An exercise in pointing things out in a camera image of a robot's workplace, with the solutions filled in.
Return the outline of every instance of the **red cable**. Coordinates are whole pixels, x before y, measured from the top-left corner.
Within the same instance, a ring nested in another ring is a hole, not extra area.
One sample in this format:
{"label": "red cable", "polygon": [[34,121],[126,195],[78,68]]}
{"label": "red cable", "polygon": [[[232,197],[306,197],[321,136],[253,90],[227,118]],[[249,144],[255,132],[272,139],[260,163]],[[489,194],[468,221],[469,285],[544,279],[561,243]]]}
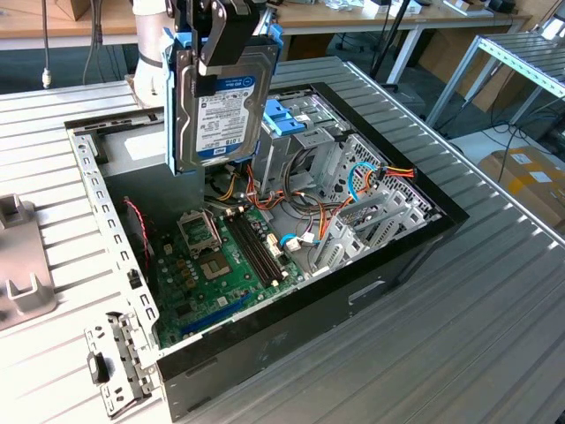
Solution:
{"label": "red cable", "polygon": [[124,203],[128,205],[130,208],[133,209],[135,215],[138,216],[139,224],[141,225],[141,233],[143,235],[143,248],[145,249],[145,268],[146,271],[149,271],[149,239],[147,238],[147,229],[145,228],[145,221],[143,220],[143,216],[137,206],[135,206],[131,201],[124,199]]}

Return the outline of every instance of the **aluminum table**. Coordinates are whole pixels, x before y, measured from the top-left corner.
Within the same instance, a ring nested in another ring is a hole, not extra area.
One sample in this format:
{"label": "aluminum table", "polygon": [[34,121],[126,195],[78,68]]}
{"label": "aluminum table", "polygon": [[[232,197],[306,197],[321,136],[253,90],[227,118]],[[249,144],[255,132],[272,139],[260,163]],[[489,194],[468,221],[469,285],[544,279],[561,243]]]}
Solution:
{"label": "aluminum table", "polygon": [[479,50],[485,51],[491,58],[465,96],[466,99],[472,98],[480,90],[499,61],[537,84],[510,120],[511,124],[528,110],[542,90],[559,98],[565,96],[565,46],[549,42],[536,33],[478,35],[433,106],[426,120],[428,125],[435,125]]}
{"label": "aluminum table", "polygon": [[[407,284],[181,422],[554,422],[565,407],[563,240],[355,66],[280,64],[274,87],[307,81],[328,83],[471,218]],[[63,122],[134,108],[125,83],[0,97],[0,193],[39,209],[59,301],[0,332],[2,423],[107,422],[82,330],[124,300]],[[155,393],[119,422],[168,419]]]}

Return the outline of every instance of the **sticker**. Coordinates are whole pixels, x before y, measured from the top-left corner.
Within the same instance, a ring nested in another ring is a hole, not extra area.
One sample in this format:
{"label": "sticker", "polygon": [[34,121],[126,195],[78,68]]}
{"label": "sticker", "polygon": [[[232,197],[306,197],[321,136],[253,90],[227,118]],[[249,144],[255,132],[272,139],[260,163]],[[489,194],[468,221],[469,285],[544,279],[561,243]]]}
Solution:
{"label": "sticker", "polygon": [[547,174],[545,172],[542,172],[541,170],[537,172],[530,172],[530,175],[532,175],[534,179],[539,183],[551,183],[552,181],[550,177],[548,177]]}
{"label": "sticker", "polygon": [[133,161],[165,154],[165,137],[162,133],[145,134],[125,140],[125,148]]}
{"label": "sticker", "polygon": [[528,163],[531,163],[530,158],[526,156],[524,153],[514,153],[511,156],[514,158],[516,162],[520,163],[521,165],[526,165]]}
{"label": "sticker", "polygon": [[245,100],[254,87],[252,76],[219,79],[215,95],[199,98],[196,151],[200,156],[224,155],[243,144],[249,119]]}
{"label": "sticker", "polygon": [[310,118],[308,117],[308,115],[296,115],[294,117],[298,122],[306,122],[309,121]]}
{"label": "sticker", "polygon": [[225,296],[221,296],[220,298],[217,299],[218,301],[218,305],[220,305],[220,307],[225,307],[228,305],[228,300],[226,300]]}

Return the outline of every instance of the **workbench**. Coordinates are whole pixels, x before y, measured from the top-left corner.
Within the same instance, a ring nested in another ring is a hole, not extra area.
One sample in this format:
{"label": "workbench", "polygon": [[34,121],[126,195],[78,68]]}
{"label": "workbench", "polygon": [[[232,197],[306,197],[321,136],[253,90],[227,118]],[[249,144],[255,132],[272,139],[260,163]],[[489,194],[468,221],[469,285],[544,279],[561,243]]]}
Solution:
{"label": "workbench", "polygon": [[[564,241],[354,65],[282,63],[273,87],[307,81],[328,83],[470,219],[408,283],[180,422],[554,422]],[[0,333],[1,422],[107,422],[82,331],[124,299],[63,122],[136,107],[124,82],[0,97],[0,193],[38,209],[59,302]],[[118,422],[168,419],[155,393]]]}
{"label": "workbench", "polygon": [[[508,27],[508,32],[517,32],[530,15],[518,13],[509,17],[495,13],[492,17],[466,17],[449,9],[435,0],[429,7],[423,8],[418,15],[406,14],[399,26],[409,33],[388,76],[387,83],[395,84],[400,79],[412,52],[425,29],[458,27]],[[77,22],[49,19],[49,46],[74,47],[90,44],[90,11]],[[394,18],[388,20],[387,29]],[[301,34],[337,34],[364,31],[381,31],[385,23],[385,14],[375,16],[364,8],[352,11],[334,11],[323,2],[317,4],[284,3],[277,8],[277,23],[282,27],[285,47],[290,46],[290,37]],[[128,0],[113,0],[102,4],[102,29],[104,44],[136,43],[135,18]],[[41,16],[4,9],[0,15],[0,50],[3,49],[42,49],[43,33]]]}

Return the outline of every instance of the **hard drive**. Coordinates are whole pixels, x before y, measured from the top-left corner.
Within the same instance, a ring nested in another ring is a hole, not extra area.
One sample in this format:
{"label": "hard drive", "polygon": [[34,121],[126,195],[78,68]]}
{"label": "hard drive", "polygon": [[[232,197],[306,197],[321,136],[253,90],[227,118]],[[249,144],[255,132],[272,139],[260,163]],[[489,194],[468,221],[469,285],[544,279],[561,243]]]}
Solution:
{"label": "hard drive", "polygon": [[235,65],[219,71],[215,94],[195,97],[191,50],[177,50],[175,107],[165,108],[174,111],[174,116],[166,117],[168,136],[174,138],[173,151],[168,152],[172,170],[187,172],[255,151],[277,55],[275,42],[253,38]]}

